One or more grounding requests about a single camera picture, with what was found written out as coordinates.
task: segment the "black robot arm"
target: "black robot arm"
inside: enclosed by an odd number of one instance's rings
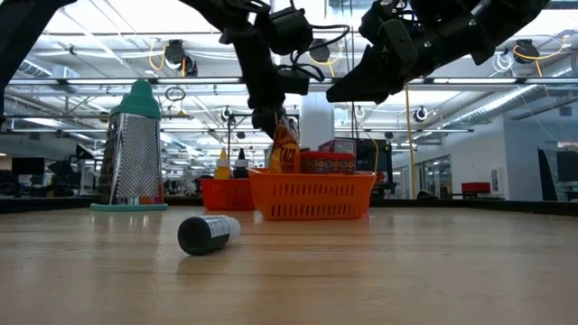
[[[248,0],[180,0],[193,7],[222,32],[220,42],[233,44],[254,110],[253,126],[273,137],[276,116],[283,114],[285,93],[281,89],[270,46],[263,31],[248,21],[250,14],[268,16],[270,7]]]
[[[330,102],[381,103],[415,78],[471,54],[480,65],[532,22],[549,0],[376,1],[363,16],[359,65],[327,92]]]
[[[76,0],[6,0],[0,4],[0,94],[38,39],[52,15]],[[313,26],[304,10],[293,6],[270,14],[261,0],[180,0],[199,11],[233,44],[247,84],[253,125],[273,136],[277,118],[284,113],[285,93],[306,95],[311,77],[318,74],[292,60],[276,66],[271,52],[297,53],[312,45]],[[471,54],[477,64],[496,46],[534,20],[548,0],[377,0],[364,15],[359,33],[368,46],[359,65],[327,92],[330,102],[383,102],[410,80]],[[249,16],[256,17],[255,23]],[[0,125],[5,120],[0,101]]]

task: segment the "chip bag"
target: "chip bag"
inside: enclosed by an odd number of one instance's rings
[[[299,173],[300,170],[297,131],[289,122],[289,118],[282,116],[275,130],[269,171],[272,173]]]

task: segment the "yellow mustard bottle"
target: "yellow mustard bottle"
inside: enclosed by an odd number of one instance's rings
[[[217,169],[215,170],[215,180],[230,180],[231,178],[231,161],[227,157],[225,147],[220,151],[220,157],[217,160]]]

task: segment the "orange basket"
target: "orange basket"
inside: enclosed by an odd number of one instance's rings
[[[249,169],[265,220],[355,219],[369,206],[374,175],[278,174]]]
[[[202,201],[209,210],[254,210],[249,180],[201,180]]]

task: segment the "box grater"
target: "box grater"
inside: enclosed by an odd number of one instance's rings
[[[161,111],[147,81],[113,109],[98,179],[96,210],[166,209],[161,174]]]

